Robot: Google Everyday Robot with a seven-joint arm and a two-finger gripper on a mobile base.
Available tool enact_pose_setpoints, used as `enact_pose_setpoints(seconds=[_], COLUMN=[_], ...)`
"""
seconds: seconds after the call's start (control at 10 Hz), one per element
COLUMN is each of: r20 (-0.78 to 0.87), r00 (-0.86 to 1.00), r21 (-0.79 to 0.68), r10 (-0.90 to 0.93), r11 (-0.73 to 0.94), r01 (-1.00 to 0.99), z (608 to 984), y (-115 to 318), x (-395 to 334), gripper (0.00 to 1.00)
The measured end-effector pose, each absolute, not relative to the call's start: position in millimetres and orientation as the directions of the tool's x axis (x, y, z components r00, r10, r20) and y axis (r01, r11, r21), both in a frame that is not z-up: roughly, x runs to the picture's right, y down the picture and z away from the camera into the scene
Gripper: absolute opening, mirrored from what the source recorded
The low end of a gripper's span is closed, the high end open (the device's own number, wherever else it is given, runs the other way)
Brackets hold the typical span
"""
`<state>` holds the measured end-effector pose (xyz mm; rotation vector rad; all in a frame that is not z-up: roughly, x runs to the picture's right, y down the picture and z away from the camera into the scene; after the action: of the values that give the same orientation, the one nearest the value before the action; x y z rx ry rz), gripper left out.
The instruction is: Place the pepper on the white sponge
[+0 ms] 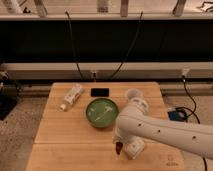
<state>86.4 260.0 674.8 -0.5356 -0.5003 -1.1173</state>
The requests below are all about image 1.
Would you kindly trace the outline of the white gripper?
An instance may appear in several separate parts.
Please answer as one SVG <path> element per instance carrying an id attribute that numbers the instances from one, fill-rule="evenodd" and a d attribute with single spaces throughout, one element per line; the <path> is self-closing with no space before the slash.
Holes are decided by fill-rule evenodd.
<path id="1" fill-rule="evenodd" d="M 145 148 L 145 142 L 137 136 L 132 135 L 113 135 L 113 143 L 116 146 L 116 142 L 123 144 L 122 151 L 131 158 L 135 159 Z"/>

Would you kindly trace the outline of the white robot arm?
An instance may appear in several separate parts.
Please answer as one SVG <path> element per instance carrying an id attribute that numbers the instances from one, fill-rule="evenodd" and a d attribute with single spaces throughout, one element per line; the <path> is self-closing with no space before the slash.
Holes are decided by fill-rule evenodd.
<path id="1" fill-rule="evenodd" d="M 143 149 L 140 138 L 151 139 L 183 151 L 213 160 L 213 126 L 162 120 L 147 116 L 148 104 L 143 98 L 131 98 L 115 121 L 116 153 L 135 146 L 131 155 Z"/>

